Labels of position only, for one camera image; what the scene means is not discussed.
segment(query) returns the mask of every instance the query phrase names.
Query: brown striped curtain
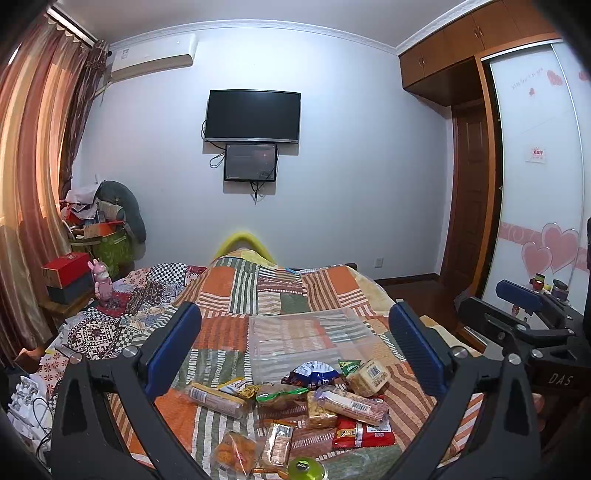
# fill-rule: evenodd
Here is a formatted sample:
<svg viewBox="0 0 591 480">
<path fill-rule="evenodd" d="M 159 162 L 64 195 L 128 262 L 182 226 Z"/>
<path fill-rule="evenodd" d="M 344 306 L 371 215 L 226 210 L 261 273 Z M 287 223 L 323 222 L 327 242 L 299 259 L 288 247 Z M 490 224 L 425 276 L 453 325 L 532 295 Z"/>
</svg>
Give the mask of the brown striped curtain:
<svg viewBox="0 0 591 480">
<path fill-rule="evenodd" d="M 78 153 L 92 99 L 106 70 L 107 53 L 106 42 L 104 40 L 96 42 L 88 54 L 76 83 L 66 124 L 64 148 L 61 152 L 59 192 L 62 199 L 66 198 L 66 193 L 71 188 L 72 165 Z"/>
<path fill-rule="evenodd" d="M 41 266 L 70 251 L 59 217 L 67 114 L 89 49 L 43 15 L 0 78 L 0 348 L 50 336 Z"/>
</svg>

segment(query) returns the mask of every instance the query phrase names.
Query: curtain rod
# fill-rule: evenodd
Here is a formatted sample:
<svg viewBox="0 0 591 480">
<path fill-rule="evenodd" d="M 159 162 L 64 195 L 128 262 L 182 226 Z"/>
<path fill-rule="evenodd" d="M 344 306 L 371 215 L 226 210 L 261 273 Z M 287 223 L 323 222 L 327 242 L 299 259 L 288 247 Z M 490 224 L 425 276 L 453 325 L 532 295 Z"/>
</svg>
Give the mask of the curtain rod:
<svg viewBox="0 0 591 480">
<path fill-rule="evenodd" d="M 62 27 L 66 28 L 68 31 L 78 37 L 80 41 L 84 42 L 90 48 L 92 48 L 95 45 L 95 42 L 97 42 L 97 39 L 94 35 L 91 35 L 89 32 L 84 30 L 80 25 L 76 24 L 71 18 L 60 12 L 57 8 L 49 7 L 47 9 L 47 15 L 49 15 Z"/>
</svg>

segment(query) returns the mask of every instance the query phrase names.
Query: white wall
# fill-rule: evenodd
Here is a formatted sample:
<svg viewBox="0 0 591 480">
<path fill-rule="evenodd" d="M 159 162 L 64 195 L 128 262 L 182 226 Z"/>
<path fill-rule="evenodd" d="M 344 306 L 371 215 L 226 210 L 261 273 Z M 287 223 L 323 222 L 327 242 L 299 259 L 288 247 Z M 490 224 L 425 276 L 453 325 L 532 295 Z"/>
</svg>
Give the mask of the white wall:
<svg viewBox="0 0 591 480">
<path fill-rule="evenodd" d="M 136 265 L 207 265 L 246 229 L 276 262 L 357 262 L 373 278 L 435 271 L 446 191 L 446 121 L 401 87 L 397 57 L 319 34 L 200 31 L 191 68 L 110 86 L 95 100 L 74 185 L 95 174 L 136 195 L 148 239 Z M 210 89 L 301 92 L 298 147 L 255 205 L 223 182 L 200 127 Z M 384 257 L 383 268 L 374 259 Z"/>
</svg>

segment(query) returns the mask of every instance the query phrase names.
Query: green lid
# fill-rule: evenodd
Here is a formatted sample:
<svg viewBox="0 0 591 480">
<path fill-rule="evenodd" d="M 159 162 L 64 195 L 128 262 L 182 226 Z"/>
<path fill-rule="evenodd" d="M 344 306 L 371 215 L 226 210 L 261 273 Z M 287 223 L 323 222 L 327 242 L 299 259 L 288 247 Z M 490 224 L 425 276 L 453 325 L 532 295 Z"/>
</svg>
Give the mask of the green lid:
<svg viewBox="0 0 591 480">
<path fill-rule="evenodd" d="M 323 480 L 326 471 L 322 464 L 310 457 L 294 458 L 287 466 L 290 480 Z"/>
</svg>

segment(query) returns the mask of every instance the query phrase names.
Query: cable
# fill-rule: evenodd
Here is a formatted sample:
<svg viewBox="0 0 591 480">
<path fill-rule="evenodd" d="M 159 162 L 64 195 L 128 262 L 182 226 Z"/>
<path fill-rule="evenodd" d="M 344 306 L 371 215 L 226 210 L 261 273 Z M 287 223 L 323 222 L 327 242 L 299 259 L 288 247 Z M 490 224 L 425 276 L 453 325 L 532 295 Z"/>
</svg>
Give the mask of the cable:
<svg viewBox="0 0 591 480">
<path fill-rule="evenodd" d="M 219 158 L 219 157 L 221 157 L 222 159 L 219 162 L 217 162 L 215 165 L 212 165 L 212 161 L 215 160 L 216 158 Z M 218 168 L 222 164 L 222 162 L 224 161 L 224 158 L 226 158 L 226 152 L 225 151 L 223 151 L 222 153 L 216 155 L 215 157 L 210 158 L 209 159 L 209 166 L 211 168 Z"/>
<path fill-rule="evenodd" d="M 43 446 L 43 444 L 49 442 L 49 440 L 51 440 L 51 432 L 49 432 L 47 435 L 45 435 L 41 439 L 41 441 L 39 442 L 39 445 L 37 446 L 37 450 L 35 451 L 35 456 L 43 464 L 43 466 L 45 468 L 47 468 L 47 464 L 43 460 L 41 460 L 41 457 L 39 456 L 39 452 L 41 451 L 41 447 Z"/>
<path fill-rule="evenodd" d="M 219 145 L 216 145 L 215 143 L 210 142 L 209 140 L 205 140 L 205 122 L 207 122 L 207 120 L 204 120 L 201 124 L 201 139 L 204 142 L 211 143 L 214 147 L 219 148 L 220 150 L 226 151 L 226 147 L 220 147 Z"/>
<path fill-rule="evenodd" d="M 31 407 L 33 408 L 33 416 L 35 417 L 35 420 L 37 421 L 37 423 L 39 424 L 39 426 L 41 427 L 41 429 L 46 433 L 46 436 L 47 436 L 49 433 L 51 433 L 51 430 L 50 429 L 47 429 L 43 425 L 41 425 L 41 422 L 37 418 L 37 413 L 35 412 L 35 402 L 37 400 L 41 400 L 45 404 L 45 406 L 47 407 L 47 410 L 46 411 L 48 411 L 49 412 L 49 415 L 51 416 L 51 425 L 52 426 L 53 426 L 53 413 L 51 412 L 51 408 L 49 408 L 49 403 L 47 403 L 44 398 L 42 398 L 42 397 L 35 397 L 35 398 L 33 398 L 33 402 L 31 403 Z"/>
<path fill-rule="evenodd" d="M 205 122 L 207 122 L 207 120 L 204 120 L 203 123 L 201 124 L 201 139 L 204 142 L 206 142 L 206 140 L 205 140 Z M 215 157 L 213 157 L 213 158 L 211 158 L 209 160 L 209 166 L 211 168 L 218 168 L 222 164 L 222 162 L 224 161 L 224 159 L 226 158 L 226 147 L 220 147 L 219 145 L 216 145 L 215 143 L 209 142 L 209 141 L 207 141 L 207 143 L 211 143 L 214 147 L 219 148 L 220 150 L 223 150 L 222 153 L 216 155 Z M 220 157 L 222 159 L 219 162 L 217 162 L 215 165 L 212 164 L 212 161 L 213 160 L 215 160 L 216 158 L 220 158 Z"/>
<path fill-rule="evenodd" d="M 271 174 L 277 170 L 277 162 L 278 162 L 278 160 L 279 160 L 279 145 L 277 145 L 277 144 L 276 144 L 276 145 L 275 145 L 275 166 L 273 166 L 273 170 L 271 170 L 271 171 L 268 173 L 267 177 L 265 178 L 265 180 L 263 180 L 263 181 L 262 181 L 262 183 L 261 183 L 260 185 L 259 185 L 259 183 L 258 183 L 258 180 L 257 180 L 257 181 L 255 181 L 255 182 L 251 182 L 251 188 L 252 188 L 252 192 L 255 194 L 255 205 L 256 205 L 256 199 L 257 199 L 257 197 L 258 197 L 259 190 L 260 190 L 261 188 L 263 188 L 263 185 L 265 184 L 265 182 L 266 182 L 267 180 L 269 180 L 269 177 L 271 176 Z"/>
</svg>

